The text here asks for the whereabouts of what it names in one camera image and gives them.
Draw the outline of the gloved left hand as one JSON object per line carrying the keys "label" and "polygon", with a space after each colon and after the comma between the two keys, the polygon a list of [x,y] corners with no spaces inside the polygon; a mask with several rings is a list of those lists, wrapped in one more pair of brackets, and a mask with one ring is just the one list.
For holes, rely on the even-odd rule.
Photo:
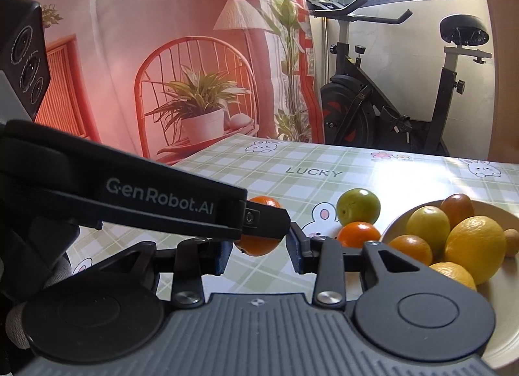
{"label": "gloved left hand", "polygon": [[1,229],[1,339],[9,347],[29,348],[21,322],[26,302],[69,278],[66,250],[79,233],[69,221],[20,221]]}

